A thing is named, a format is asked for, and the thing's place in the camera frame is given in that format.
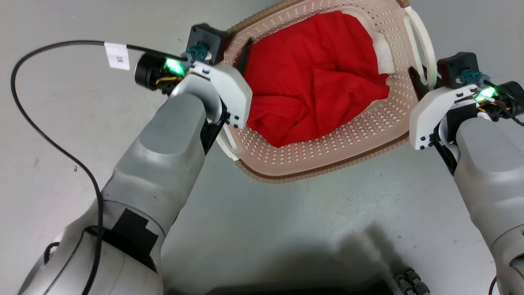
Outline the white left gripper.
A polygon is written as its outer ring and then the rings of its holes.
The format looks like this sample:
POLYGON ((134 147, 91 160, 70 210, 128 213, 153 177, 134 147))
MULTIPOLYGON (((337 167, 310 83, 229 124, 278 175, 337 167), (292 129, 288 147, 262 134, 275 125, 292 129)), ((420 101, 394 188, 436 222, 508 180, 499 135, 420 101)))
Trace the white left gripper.
POLYGON ((242 75, 245 74, 253 44, 253 39, 247 40, 235 59, 235 67, 223 62, 211 66, 196 61, 189 70, 189 73, 200 75, 211 82, 231 114, 235 128, 245 127, 251 108, 253 92, 242 75))

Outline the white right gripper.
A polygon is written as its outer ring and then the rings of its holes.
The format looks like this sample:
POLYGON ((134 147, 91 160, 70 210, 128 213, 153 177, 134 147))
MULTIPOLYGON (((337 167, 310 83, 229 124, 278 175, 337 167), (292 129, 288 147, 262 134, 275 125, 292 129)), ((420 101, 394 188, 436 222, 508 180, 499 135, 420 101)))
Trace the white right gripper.
POLYGON ((441 87, 430 91, 421 78, 427 77, 427 68, 422 66, 420 75, 415 67, 409 67, 409 76, 419 103, 414 107, 409 118, 409 140, 416 150, 430 146, 430 136, 434 129, 445 121, 447 142, 454 141, 453 132, 465 120, 477 115, 478 106, 475 96, 477 85, 470 84, 457 89, 441 87))

